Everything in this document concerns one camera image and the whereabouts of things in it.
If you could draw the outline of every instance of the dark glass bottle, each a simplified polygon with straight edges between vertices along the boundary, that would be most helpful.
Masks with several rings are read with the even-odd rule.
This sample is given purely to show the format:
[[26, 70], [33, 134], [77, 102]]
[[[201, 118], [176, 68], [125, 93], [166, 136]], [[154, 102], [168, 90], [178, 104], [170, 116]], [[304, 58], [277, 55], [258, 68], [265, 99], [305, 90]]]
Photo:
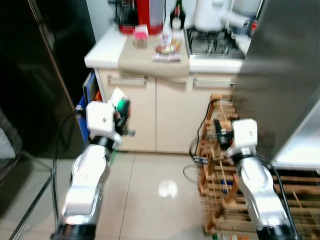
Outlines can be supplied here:
[[182, 8], [182, 0], [177, 0], [174, 10], [170, 14], [170, 26], [173, 30], [183, 29], [185, 26], [186, 14]]

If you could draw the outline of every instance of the drawer handle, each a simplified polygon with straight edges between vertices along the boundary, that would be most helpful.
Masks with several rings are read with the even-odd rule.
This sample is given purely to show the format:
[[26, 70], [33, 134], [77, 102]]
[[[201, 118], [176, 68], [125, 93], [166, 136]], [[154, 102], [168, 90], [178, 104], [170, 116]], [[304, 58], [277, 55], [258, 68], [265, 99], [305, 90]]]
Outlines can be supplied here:
[[206, 79], [197, 79], [196, 77], [193, 79], [193, 84], [214, 84], [214, 85], [234, 85], [236, 84], [235, 80], [206, 80]]
[[127, 83], [146, 83], [148, 78], [145, 77], [113, 77], [107, 76], [108, 81], [127, 82]]

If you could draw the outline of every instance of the gas stove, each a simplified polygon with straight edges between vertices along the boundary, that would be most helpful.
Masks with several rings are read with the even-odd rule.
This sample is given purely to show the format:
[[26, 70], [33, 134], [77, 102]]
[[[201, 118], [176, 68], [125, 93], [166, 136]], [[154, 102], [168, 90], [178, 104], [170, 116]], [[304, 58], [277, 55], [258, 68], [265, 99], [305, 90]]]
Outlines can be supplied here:
[[202, 32], [194, 27], [184, 30], [186, 48], [190, 58], [244, 59], [245, 55], [226, 30]]

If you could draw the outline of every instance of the cabinet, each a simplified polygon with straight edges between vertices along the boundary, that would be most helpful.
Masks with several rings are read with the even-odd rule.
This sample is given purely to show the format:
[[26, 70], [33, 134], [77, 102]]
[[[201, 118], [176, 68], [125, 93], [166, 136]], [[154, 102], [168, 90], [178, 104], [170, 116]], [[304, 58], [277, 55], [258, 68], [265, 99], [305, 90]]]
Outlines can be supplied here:
[[131, 100], [128, 127], [136, 130], [134, 137], [124, 136], [119, 150], [156, 151], [156, 79], [141, 75], [120, 75], [116, 70], [99, 69], [105, 99], [119, 87]]
[[156, 151], [187, 153], [197, 136], [211, 94], [231, 94], [233, 75], [156, 79]]

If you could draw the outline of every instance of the refrigerator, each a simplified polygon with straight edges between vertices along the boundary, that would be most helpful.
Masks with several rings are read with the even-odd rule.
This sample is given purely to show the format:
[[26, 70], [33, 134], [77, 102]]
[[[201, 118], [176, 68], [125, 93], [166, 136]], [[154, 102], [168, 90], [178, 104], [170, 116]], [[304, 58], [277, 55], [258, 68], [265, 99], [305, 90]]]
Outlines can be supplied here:
[[240, 118], [279, 168], [320, 170], [320, 1], [266, 0], [237, 78]]
[[[86, 0], [2, 0], [0, 29], [0, 107], [24, 150], [52, 157], [58, 126], [90, 72], [84, 56], [95, 37]], [[60, 144], [62, 158], [82, 151], [76, 120], [64, 126]]]

